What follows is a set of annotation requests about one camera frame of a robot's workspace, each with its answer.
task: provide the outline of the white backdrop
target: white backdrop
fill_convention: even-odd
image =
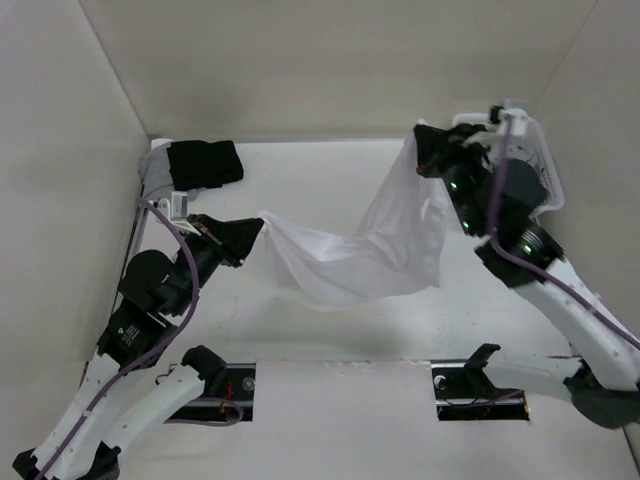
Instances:
[[[595,0],[82,0],[149,133],[404,135],[535,105]]]

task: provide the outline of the white cloth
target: white cloth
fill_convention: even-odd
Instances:
[[[448,199],[416,173],[417,155],[412,131],[351,237],[259,214],[278,286],[295,294],[284,296],[339,309],[438,285]]]

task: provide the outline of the white wall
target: white wall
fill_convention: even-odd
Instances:
[[[50,431],[113,300],[144,131],[76,0],[0,9],[0,477]]]
[[[608,308],[640,334],[640,3],[600,0],[535,115],[567,204],[544,220]],[[640,428],[629,429],[640,454]]]
[[[149,133],[402,135],[537,103],[595,0],[83,0]]]

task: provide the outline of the cable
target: cable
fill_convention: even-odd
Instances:
[[[498,402],[501,402],[503,400],[508,400],[509,398],[517,397],[517,396],[519,396],[521,394],[522,394],[522,390],[515,390],[513,392],[506,393],[506,394],[504,394],[504,395],[502,395],[502,396],[500,396],[498,398],[494,398],[493,400],[487,400],[486,402],[478,402],[479,397],[476,397],[476,399],[474,401],[472,401],[471,403],[464,404],[464,405],[457,405],[455,403],[451,403],[449,400],[445,400],[445,402],[447,402],[447,404],[452,408],[464,410],[464,409],[468,409],[468,408],[492,407]]]
[[[489,241],[491,242],[491,246],[496,251],[496,253],[505,260],[508,260],[509,262],[518,265],[519,267],[526,268],[527,270],[554,284],[556,287],[558,287],[560,290],[562,290],[564,293],[578,302],[578,304],[584,307],[587,311],[592,312],[593,316],[606,328],[620,336],[637,350],[640,350],[640,341],[638,341],[625,329],[619,327],[614,322],[609,320],[601,312],[595,310],[591,303],[589,303],[584,297],[582,297],[569,285],[554,277],[545,270],[535,266],[534,264],[511,255],[500,246],[500,242],[498,240],[498,212],[500,211],[502,190],[507,180],[507,170],[509,169],[509,158],[507,155],[507,149],[509,145],[509,138],[511,137],[511,129],[513,126],[513,117],[511,115],[506,115],[505,119],[507,122],[507,128],[504,135],[504,140],[500,148],[498,167],[496,169],[496,175],[493,182],[493,190],[491,192],[491,200],[489,203],[489,232],[491,233],[491,239]]]
[[[178,420],[171,419],[164,422],[165,424],[183,424],[183,425],[197,425],[199,427],[232,427],[233,425],[237,425],[244,418],[244,409],[238,405],[236,402],[232,400],[227,400],[226,398],[215,398],[215,397],[206,397],[206,400],[210,400],[212,402],[220,402],[220,406],[227,405],[233,408],[237,413],[237,418],[230,420],[228,422],[207,422],[204,420]]]
[[[182,249],[185,259],[187,260],[187,264],[189,265],[189,272],[191,274],[191,305],[189,306],[189,310],[187,311],[186,315],[184,316],[178,328],[176,328],[169,336],[167,336],[167,338],[165,338],[163,341],[158,343],[158,345],[156,345],[154,348],[149,350],[147,353],[145,353],[135,361],[131,362],[126,367],[124,367],[116,375],[114,375],[107,383],[105,383],[102,389],[100,389],[100,391],[96,394],[96,396],[93,398],[93,400],[91,400],[91,402],[87,406],[86,414],[78,419],[76,424],[73,426],[73,428],[71,428],[71,430],[69,431],[67,436],[64,438],[64,440],[60,442],[60,445],[58,446],[55,453],[51,456],[51,458],[44,465],[44,467],[42,467],[42,469],[40,470],[40,473],[36,475],[34,480],[43,480],[44,476],[51,469],[51,467],[58,461],[58,459],[60,458],[62,453],[66,450],[66,448],[69,446],[69,444],[71,443],[73,438],[76,436],[80,428],[82,428],[82,425],[84,425],[84,422],[86,422],[88,415],[91,414],[93,409],[96,407],[96,405],[98,405],[102,397],[105,396],[105,394],[111,389],[111,387],[113,387],[113,385],[115,385],[115,383],[118,380],[120,380],[122,377],[127,375],[129,372],[135,370],[137,367],[147,362],[147,360],[152,359],[157,354],[162,353],[164,349],[166,349],[171,344],[171,342],[173,342],[173,340],[178,335],[180,335],[180,333],[182,333],[182,331],[187,327],[187,325],[191,321],[191,318],[193,317],[193,314],[196,311],[196,306],[198,304],[198,292],[200,291],[200,278],[198,277],[198,268],[196,267],[196,261],[193,258],[193,254],[191,253],[191,250],[189,249],[187,242],[185,242],[180,232],[171,224],[171,222],[162,214],[162,212],[158,210],[156,207],[154,207],[150,202],[148,202],[147,200],[141,197],[137,198],[136,202],[141,207],[146,208],[151,213],[153,213],[156,216],[156,218],[158,218],[158,220],[160,220],[160,222],[162,222],[162,224],[164,224],[164,226],[167,227],[169,232],[177,240],[178,244],[180,244],[180,248]]]

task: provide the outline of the purple cable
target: purple cable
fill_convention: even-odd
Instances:
[[[237,425],[244,418],[244,410],[238,405],[236,402],[231,400],[227,400],[226,398],[215,398],[215,397],[206,397],[206,400],[211,400],[213,402],[220,402],[220,405],[226,404],[227,406],[233,408],[237,413],[238,417],[230,420],[228,422],[206,422],[203,420],[167,420],[164,422],[165,424],[176,425],[197,425],[199,427],[231,427],[233,425]]]
[[[180,232],[178,232],[178,230],[162,214],[162,212],[160,210],[158,210],[156,207],[154,207],[150,202],[148,202],[144,198],[137,198],[136,202],[141,207],[144,207],[147,210],[149,210],[151,213],[153,213],[158,218],[158,220],[160,220],[160,222],[162,222],[162,224],[164,224],[164,226],[167,227],[169,232],[171,232],[171,234],[174,236],[174,238],[180,244],[180,248],[182,249],[182,252],[184,253],[185,259],[187,260],[187,264],[189,265],[189,272],[191,274],[191,285],[192,285],[191,286],[191,305],[189,306],[189,310],[187,311],[187,314],[184,316],[184,319],[182,320],[182,322],[180,323],[178,328],[176,328],[173,331],[173,333],[171,333],[167,338],[165,338],[162,342],[160,342],[154,348],[149,350],[147,353],[142,355],[140,358],[138,358],[134,362],[132,362],[129,365],[127,365],[126,367],[124,367],[116,375],[114,375],[107,383],[104,384],[102,389],[100,389],[100,391],[96,394],[96,396],[93,398],[93,400],[91,400],[91,402],[87,406],[87,410],[86,410],[87,413],[91,413],[93,411],[93,409],[100,402],[102,397],[105,396],[105,394],[111,389],[111,387],[113,387],[113,385],[118,380],[120,380],[122,377],[127,375],[129,372],[131,372],[132,370],[134,370],[138,366],[140,366],[143,363],[145,363],[147,360],[150,360],[151,358],[153,358],[158,353],[162,353],[162,351],[165,348],[167,348],[171,344],[171,342],[173,342],[173,340],[178,335],[180,335],[180,333],[182,333],[182,331],[187,327],[187,325],[191,321],[191,317],[193,317],[193,314],[196,311],[196,305],[198,304],[198,292],[200,291],[200,279],[198,277],[198,268],[196,267],[196,261],[193,258],[193,255],[191,253],[191,250],[189,249],[189,246],[187,245],[187,242],[185,242],[184,238],[182,238],[182,235],[180,235]],[[60,445],[58,446],[58,448],[55,451],[55,453],[51,456],[51,458],[44,465],[44,467],[42,467],[42,470],[40,470],[40,473],[38,473],[38,475],[36,475],[34,480],[42,480],[44,478],[44,476],[47,474],[47,472],[56,463],[56,461],[58,461],[58,459],[60,458],[62,453],[69,446],[69,444],[71,443],[73,438],[76,436],[76,434],[78,433],[80,428],[82,428],[82,425],[84,425],[84,422],[86,420],[87,420],[87,416],[86,415],[82,416],[82,417],[80,417],[78,419],[78,421],[73,426],[71,431],[69,431],[69,434],[60,443]]]
[[[518,258],[514,255],[511,255],[509,252],[505,251],[501,246],[498,240],[498,212],[500,211],[500,203],[502,201],[502,190],[504,188],[505,182],[507,180],[507,170],[509,169],[509,158],[507,155],[507,148],[509,145],[509,138],[511,137],[511,128],[513,126],[513,117],[511,115],[506,116],[507,128],[504,136],[504,140],[502,142],[500,148],[500,156],[498,160],[498,166],[496,169],[496,176],[493,182],[493,190],[491,192],[491,201],[489,203],[489,232],[491,234],[491,246],[493,249],[505,260],[508,260],[519,267],[526,268],[531,272],[539,275],[545,280],[551,282],[564,293],[573,298],[576,302],[578,302],[582,307],[584,307],[587,311],[592,311],[593,316],[602,323],[605,327],[611,330],[613,333],[617,334],[624,340],[626,340],[629,344],[635,347],[637,350],[640,350],[640,342],[631,334],[629,334],[623,328],[620,328],[614,322],[605,317],[602,313],[595,310],[593,305],[591,305],[584,297],[582,297],[578,292],[576,292],[573,288],[571,288],[566,283],[557,279],[550,273],[542,270],[539,267],[536,267],[532,263],[527,262],[521,258]]]

